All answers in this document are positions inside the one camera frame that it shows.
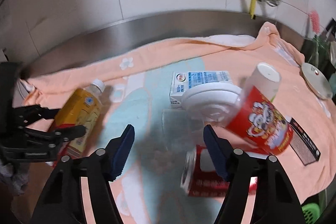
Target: flower pattern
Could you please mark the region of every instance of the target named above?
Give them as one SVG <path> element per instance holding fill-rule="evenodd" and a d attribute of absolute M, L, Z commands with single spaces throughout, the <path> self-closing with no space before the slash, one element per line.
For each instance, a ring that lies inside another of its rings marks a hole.
<path fill-rule="evenodd" d="M 122 70 L 126 70 L 127 68 L 132 68 L 133 66 L 134 66 L 134 64 L 133 64 L 133 57 L 123 58 L 123 61 L 119 65 L 119 67 Z"/>

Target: green basket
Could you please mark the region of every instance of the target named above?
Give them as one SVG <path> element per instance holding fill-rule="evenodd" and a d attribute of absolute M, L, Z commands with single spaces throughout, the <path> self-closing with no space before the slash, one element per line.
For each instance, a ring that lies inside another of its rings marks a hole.
<path fill-rule="evenodd" d="M 314 224 L 320 217 L 320 207 L 316 203 L 309 203 L 302 206 L 306 224 Z"/>

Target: white plate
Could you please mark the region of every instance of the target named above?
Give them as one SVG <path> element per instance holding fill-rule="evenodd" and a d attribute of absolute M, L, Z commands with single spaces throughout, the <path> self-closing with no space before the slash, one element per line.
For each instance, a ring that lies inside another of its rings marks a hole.
<path fill-rule="evenodd" d="M 331 86 L 325 76 L 311 64 L 303 63 L 301 65 L 303 77 L 307 85 L 321 99 L 330 99 L 333 96 Z"/>

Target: black robotic claw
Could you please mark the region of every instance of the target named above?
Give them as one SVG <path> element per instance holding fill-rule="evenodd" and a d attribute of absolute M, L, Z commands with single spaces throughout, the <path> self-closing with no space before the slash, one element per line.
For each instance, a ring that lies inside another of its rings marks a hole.
<path fill-rule="evenodd" d="M 230 181 L 215 224 L 241 223 L 251 177 L 257 177 L 251 224 L 306 223 L 293 185 L 275 156 L 258 159 L 241 149 L 233 150 L 229 142 L 218 138 L 209 125 L 204 128 L 204 141 L 217 173 L 225 174 Z"/>
<path fill-rule="evenodd" d="M 72 160 L 63 156 L 45 184 L 31 224 L 86 223 L 81 177 L 88 178 L 90 200 L 96 224 L 123 223 L 112 196 L 109 181 L 120 174 L 134 142 L 130 124 L 119 138 L 90 156 Z"/>
<path fill-rule="evenodd" d="M 26 126 L 44 118 L 53 119 L 59 109 L 40 105 L 12 107 L 13 87 L 19 65 L 0 63 L 0 159 L 7 162 L 55 161 L 63 142 L 82 137 L 84 126 L 43 132 Z"/>

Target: milk carton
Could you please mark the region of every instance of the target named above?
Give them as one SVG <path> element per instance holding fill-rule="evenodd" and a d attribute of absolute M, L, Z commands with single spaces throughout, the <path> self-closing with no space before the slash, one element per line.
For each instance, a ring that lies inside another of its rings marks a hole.
<path fill-rule="evenodd" d="M 232 83 L 229 72 L 227 71 L 188 71 L 173 72 L 169 99 L 172 108 L 181 108 L 181 98 L 184 92 L 194 86 L 213 83 L 228 82 Z"/>

